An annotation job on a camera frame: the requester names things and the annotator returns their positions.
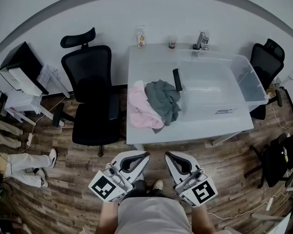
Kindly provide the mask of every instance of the bottle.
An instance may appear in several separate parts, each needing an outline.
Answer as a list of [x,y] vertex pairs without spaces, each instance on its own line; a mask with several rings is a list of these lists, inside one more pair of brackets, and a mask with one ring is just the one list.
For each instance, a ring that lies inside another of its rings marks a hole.
[[142,28],[137,28],[138,48],[143,48],[146,45],[145,34]]

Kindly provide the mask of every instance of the person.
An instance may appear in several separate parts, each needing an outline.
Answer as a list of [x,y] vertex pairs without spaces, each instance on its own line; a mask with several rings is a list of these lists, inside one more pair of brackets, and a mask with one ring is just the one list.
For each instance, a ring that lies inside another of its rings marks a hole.
[[0,153],[0,173],[3,178],[13,177],[26,185],[47,187],[48,182],[41,167],[53,168],[56,159],[57,153],[54,148],[51,149],[49,156]]
[[[12,126],[8,123],[5,123],[3,121],[0,120],[0,130],[12,133],[16,136],[20,136],[23,134],[23,130],[19,129],[15,126]],[[8,147],[12,147],[12,148],[18,148],[21,146],[21,141],[17,140],[17,139],[13,139],[7,136],[4,136],[1,132],[0,132],[0,144],[6,145]]]
[[103,203],[95,234],[214,234],[216,233],[205,204],[192,208],[192,225],[177,200],[163,194],[163,181],[157,180],[147,193],[143,179],[134,182],[135,189],[118,202]]

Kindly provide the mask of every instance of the chair headrest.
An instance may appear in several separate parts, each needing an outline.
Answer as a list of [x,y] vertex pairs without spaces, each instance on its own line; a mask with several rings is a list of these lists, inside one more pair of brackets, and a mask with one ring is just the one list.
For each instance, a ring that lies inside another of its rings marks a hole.
[[88,32],[83,33],[81,35],[63,37],[60,45],[64,49],[79,46],[79,45],[84,46],[84,44],[88,46],[88,42],[94,40],[95,37],[96,37],[96,31],[95,31],[95,28],[93,27]]

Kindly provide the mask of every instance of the white cable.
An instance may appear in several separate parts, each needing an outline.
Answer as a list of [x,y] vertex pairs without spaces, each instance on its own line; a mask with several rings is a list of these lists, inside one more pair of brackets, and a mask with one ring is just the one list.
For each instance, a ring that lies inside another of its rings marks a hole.
[[[286,196],[286,195],[287,195],[287,194],[284,195],[283,193],[279,193],[278,196],[273,195],[272,197],[279,197],[281,194],[282,194],[283,196]],[[252,212],[252,211],[255,211],[257,208],[263,206],[264,204],[268,204],[268,202],[264,202],[264,203],[262,203],[261,205],[257,206],[256,208],[254,208],[253,210],[250,210],[250,211],[244,212],[244,213],[239,214],[239,215],[234,216],[234,217],[226,217],[226,218],[222,218],[222,217],[219,217],[219,216],[215,215],[214,213],[209,213],[209,214],[210,214],[210,215],[213,215],[213,216],[215,216],[215,217],[217,217],[217,218],[219,218],[219,219],[221,219],[221,220],[234,219],[234,218],[236,218],[236,217],[238,217],[238,216],[243,216],[243,215],[245,215],[246,213],[250,213],[250,212]]]
[[288,129],[288,130],[289,130],[289,134],[290,134],[290,128],[289,128],[289,127],[284,128],[283,126],[281,126],[280,122],[279,122],[278,119],[277,119],[277,116],[275,115],[275,111],[274,111],[274,108],[272,107],[272,104],[270,104],[268,110],[270,110],[270,109],[273,110],[274,117],[275,117],[275,119],[277,120],[277,122],[279,123],[279,126],[280,126],[281,128],[283,128],[284,130],[287,130],[287,129]]
[[[63,99],[61,99],[57,104],[55,104],[55,105],[49,110],[49,112],[50,112],[53,108],[55,108],[57,105],[59,105],[59,104],[65,99],[65,98],[66,98],[66,96],[65,96]],[[39,119],[37,119],[35,123],[37,123],[38,120],[42,119],[43,117],[45,117],[45,115],[43,115],[43,116],[41,116]],[[25,152],[28,148],[29,148],[29,146],[28,146],[27,148],[25,148],[23,151],[21,151],[20,154],[23,153],[23,152]]]

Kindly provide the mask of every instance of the black handle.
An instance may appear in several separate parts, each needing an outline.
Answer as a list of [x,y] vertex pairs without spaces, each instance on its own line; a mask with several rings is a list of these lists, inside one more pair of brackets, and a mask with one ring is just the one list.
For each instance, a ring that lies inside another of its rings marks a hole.
[[174,69],[172,71],[173,75],[174,75],[174,80],[175,80],[175,87],[177,91],[182,91],[182,86],[181,86],[181,81],[180,81],[180,76],[179,76],[179,71],[178,69]]

